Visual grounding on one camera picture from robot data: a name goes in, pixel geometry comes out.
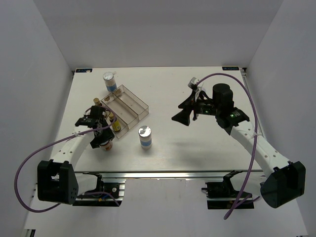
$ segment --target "cable tie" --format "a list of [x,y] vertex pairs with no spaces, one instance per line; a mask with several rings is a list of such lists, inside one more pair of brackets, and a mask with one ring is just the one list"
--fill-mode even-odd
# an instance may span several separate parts
[[255,136],[262,136],[261,132],[254,132],[253,135],[251,136],[251,139],[254,138]]

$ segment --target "white bottle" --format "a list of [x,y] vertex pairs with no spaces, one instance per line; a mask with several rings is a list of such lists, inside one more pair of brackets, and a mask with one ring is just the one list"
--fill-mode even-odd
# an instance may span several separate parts
[[105,82],[105,86],[109,92],[113,92],[117,89],[117,84],[114,80],[113,73],[107,72],[103,74],[103,80]]
[[152,130],[148,126],[141,126],[138,135],[143,149],[146,150],[152,147]]

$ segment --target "white wall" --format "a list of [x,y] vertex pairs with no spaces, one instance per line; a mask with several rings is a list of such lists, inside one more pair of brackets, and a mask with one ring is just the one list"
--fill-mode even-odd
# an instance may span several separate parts
[[248,72],[267,139],[307,169],[297,201],[316,236],[316,1],[283,2]]
[[248,66],[282,0],[34,0],[76,67]]
[[[0,1],[0,35],[0,230],[18,237],[27,211],[14,195],[14,175],[29,153],[54,140],[72,75],[32,0]],[[48,157],[36,156],[21,173],[27,204],[37,163]]]

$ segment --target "bottle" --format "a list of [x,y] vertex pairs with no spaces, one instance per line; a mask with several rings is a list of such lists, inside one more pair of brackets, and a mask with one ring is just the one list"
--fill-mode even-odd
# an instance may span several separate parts
[[152,130],[148,126],[141,126],[138,135],[143,149],[147,150],[152,147]]
[[100,144],[100,147],[103,148],[104,150],[106,151],[109,151],[110,149],[112,149],[112,146],[113,146],[113,143],[111,140],[105,142],[105,143],[102,143]]
[[113,73],[107,72],[103,74],[103,80],[105,82],[105,86],[109,92],[113,92],[117,89],[117,84],[114,80]]
[[94,99],[93,99],[93,102],[94,102],[94,104],[97,105],[97,106],[103,106],[102,103],[101,103],[101,101],[99,100],[99,98],[94,98]]
[[[113,120],[114,120],[114,114],[113,114],[112,112],[110,112],[109,118],[110,118],[110,122],[113,122]],[[117,118],[117,120],[112,124],[112,128],[113,128],[113,131],[114,131],[114,132],[119,132],[119,131],[120,131],[120,123],[119,123],[119,121],[118,121],[118,118]]]

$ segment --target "clear plastic box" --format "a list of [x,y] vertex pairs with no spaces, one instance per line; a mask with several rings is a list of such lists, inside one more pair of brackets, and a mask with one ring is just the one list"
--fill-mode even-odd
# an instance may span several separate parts
[[108,94],[101,102],[112,109],[118,117],[121,130],[114,132],[118,139],[149,114],[148,105],[123,85]]

